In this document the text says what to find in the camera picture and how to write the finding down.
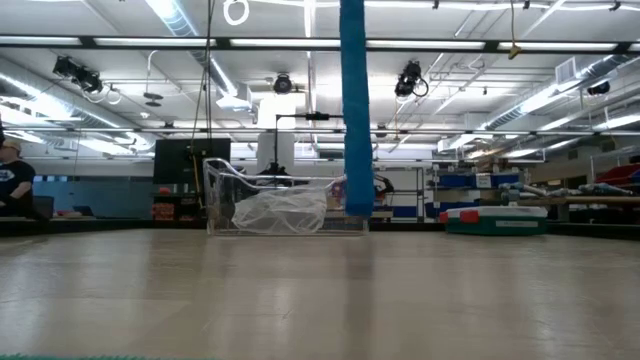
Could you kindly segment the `shelf with blue bins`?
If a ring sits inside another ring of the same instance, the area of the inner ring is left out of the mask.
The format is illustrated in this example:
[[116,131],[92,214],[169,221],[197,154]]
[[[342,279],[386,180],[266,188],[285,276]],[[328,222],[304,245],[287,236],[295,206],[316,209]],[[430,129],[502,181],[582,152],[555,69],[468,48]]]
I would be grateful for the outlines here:
[[431,170],[424,180],[424,215],[437,219],[449,209],[500,203],[500,186],[523,179],[523,173],[514,170],[497,173]]

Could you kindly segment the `black overhead light bar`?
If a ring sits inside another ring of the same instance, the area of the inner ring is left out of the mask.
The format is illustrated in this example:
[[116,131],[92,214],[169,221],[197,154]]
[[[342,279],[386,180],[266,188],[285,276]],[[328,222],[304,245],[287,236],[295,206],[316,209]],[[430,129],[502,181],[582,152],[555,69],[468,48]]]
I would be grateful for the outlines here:
[[[63,48],[86,50],[205,50],[214,51],[338,51],[338,38],[232,38],[232,37],[137,37],[93,35],[17,35],[0,34],[0,48]],[[365,41],[371,52],[429,52],[507,54],[506,40],[395,39],[371,38]],[[551,55],[640,55],[640,41],[520,41],[521,54]]]

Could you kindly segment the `wooden workbench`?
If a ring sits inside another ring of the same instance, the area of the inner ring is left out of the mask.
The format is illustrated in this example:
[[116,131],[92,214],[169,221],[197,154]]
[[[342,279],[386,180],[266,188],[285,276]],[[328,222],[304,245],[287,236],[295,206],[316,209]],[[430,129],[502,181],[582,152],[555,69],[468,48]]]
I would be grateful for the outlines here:
[[536,199],[518,200],[521,206],[557,207],[557,219],[560,222],[569,221],[570,205],[611,205],[622,207],[640,207],[640,196],[563,196],[542,197]]

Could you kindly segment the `black aluminium table frame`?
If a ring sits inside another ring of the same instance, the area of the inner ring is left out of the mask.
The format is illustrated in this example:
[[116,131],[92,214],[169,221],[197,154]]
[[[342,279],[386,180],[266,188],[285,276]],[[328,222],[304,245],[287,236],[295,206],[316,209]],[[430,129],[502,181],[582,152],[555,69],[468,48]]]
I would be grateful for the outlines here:
[[[141,219],[53,219],[39,222],[29,219],[0,217],[0,237],[100,232],[131,229],[195,229],[205,230],[204,221],[169,222]],[[441,232],[437,223],[371,223],[373,232]],[[580,236],[615,240],[640,241],[640,225],[576,224],[551,222],[547,225],[551,235]]]

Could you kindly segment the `teal marker pack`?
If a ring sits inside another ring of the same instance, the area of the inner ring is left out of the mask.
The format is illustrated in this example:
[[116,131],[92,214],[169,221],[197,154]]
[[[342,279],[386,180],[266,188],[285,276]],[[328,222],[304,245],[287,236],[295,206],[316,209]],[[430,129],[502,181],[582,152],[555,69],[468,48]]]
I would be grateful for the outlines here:
[[474,206],[441,212],[445,231],[482,236],[533,236],[546,232],[548,212],[532,206]]

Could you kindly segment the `black monitor screen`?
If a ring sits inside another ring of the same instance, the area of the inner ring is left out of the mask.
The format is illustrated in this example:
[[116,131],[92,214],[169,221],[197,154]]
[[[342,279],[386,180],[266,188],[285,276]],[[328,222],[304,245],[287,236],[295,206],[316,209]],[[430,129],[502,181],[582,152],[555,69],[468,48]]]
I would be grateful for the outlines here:
[[230,161],[231,140],[182,139],[157,140],[155,145],[154,184],[195,184],[203,179],[203,161],[221,158]]

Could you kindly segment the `blue elastic bandage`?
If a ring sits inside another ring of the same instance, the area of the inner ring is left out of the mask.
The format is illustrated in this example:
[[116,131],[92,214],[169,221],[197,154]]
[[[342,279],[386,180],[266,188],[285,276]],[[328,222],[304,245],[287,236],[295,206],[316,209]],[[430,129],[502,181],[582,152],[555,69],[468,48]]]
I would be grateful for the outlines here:
[[364,0],[340,0],[339,32],[342,111],[346,125],[345,210],[350,216],[368,218],[373,213],[375,190]]

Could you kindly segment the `red storage crates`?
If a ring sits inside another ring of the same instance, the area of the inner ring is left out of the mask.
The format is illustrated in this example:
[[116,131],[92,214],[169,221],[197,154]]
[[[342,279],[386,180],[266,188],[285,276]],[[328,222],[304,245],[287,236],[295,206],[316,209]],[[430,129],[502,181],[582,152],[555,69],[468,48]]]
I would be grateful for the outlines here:
[[160,187],[153,196],[151,214],[154,221],[174,221],[175,220],[175,199],[171,189]]

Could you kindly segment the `clear plastic bag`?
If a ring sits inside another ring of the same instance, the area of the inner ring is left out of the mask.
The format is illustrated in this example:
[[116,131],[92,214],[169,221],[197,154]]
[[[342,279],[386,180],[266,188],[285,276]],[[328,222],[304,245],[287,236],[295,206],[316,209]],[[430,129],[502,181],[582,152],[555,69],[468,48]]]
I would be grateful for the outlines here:
[[253,195],[235,204],[232,223],[257,234],[311,234],[323,225],[327,211],[324,190],[291,187]]

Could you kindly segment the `silver ventilation duct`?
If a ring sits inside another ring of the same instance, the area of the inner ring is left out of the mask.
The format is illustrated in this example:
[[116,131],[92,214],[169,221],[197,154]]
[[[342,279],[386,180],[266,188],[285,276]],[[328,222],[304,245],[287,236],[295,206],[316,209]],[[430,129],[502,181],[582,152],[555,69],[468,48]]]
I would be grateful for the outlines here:
[[559,100],[562,96],[608,80],[612,73],[639,59],[640,54],[617,54],[577,65],[576,58],[572,57],[556,67],[560,73],[556,74],[554,79],[490,113],[477,130],[496,130]]

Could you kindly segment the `person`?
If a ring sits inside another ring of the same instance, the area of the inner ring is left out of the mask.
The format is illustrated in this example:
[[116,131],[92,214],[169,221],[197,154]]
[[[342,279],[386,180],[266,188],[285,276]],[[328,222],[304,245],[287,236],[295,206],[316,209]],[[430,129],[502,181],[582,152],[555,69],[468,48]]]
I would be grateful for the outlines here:
[[34,205],[34,168],[20,158],[21,146],[5,139],[0,145],[0,217],[46,222]]

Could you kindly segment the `clear plastic bin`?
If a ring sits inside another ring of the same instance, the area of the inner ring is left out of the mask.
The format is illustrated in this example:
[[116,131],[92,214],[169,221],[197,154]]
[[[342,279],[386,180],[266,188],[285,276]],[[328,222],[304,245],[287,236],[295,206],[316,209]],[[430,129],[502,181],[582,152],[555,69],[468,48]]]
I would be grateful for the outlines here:
[[[292,176],[273,172],[249,175],[223,159],[204,161],[204,198],[207,212],[207,230],[211,235],[360,235],[368,231],[368,220],[350,216],[345,210],[346,178],[326,176]],[[270,190],[291,187],[320,188],[327,196],[324,225],[311,234],[257,234],[239,230],[231,221],[235,204],[253,195]]]

